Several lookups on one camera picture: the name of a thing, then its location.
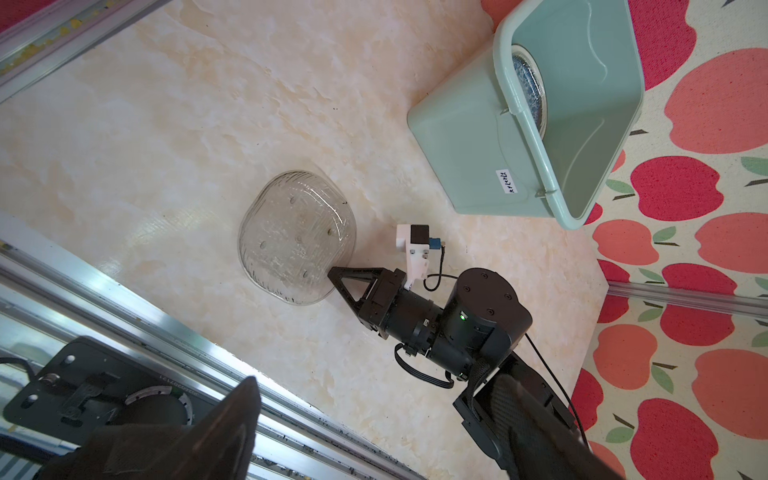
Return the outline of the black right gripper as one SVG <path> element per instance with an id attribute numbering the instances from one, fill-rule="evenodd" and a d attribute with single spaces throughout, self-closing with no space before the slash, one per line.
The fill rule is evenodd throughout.
<path id="1" fill-rule="evenodd" d="M 328 279 L 363 325 L 460 381 L 484 379 L 533 323 L 511 284 L 485 268 L 462 272 L 443 307 L 406 289 L 399 269 L 336 266 Z"/>

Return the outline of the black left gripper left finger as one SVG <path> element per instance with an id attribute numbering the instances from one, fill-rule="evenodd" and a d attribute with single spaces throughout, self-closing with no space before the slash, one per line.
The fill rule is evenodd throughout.
<path id="1" fill-rule="evenodd" d="M 43 465 L 38 479 L 244 479 L 261 395 L 255 377 L 195 426 L 127 424 L 97 429 L 75 451 Z"/>

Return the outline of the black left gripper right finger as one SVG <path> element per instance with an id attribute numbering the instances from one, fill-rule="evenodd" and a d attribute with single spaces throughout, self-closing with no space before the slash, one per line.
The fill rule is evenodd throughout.
<path id="1" fill-rule="evenodd" d="M 619 477 L 509 375 L 494 383 L 491 417 L 510 479 Z"/>

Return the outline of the grey glass plate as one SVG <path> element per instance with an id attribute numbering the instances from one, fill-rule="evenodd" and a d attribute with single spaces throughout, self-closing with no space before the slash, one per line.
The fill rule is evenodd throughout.
<path id="1" fill-rule="evenodd" d="M 356 236 L 356 220 L 342 192 L 321 176 L 293 170 L 272 179 L 247 210 L 238 254 L 261 290 L 308 306 L 333 290 L 328 272 L 349 263 Z"/>

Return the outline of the clear glass plate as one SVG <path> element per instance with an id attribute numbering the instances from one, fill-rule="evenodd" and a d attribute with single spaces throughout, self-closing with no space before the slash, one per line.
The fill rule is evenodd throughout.
<path id="1" fill-rule="evenodd" d="M 539 135 L 544 137 L 548 122 L 548 102 L 541 71 L 532 54 L 522 45 L 511 46 L 511 57 L 526 104 Z"/>

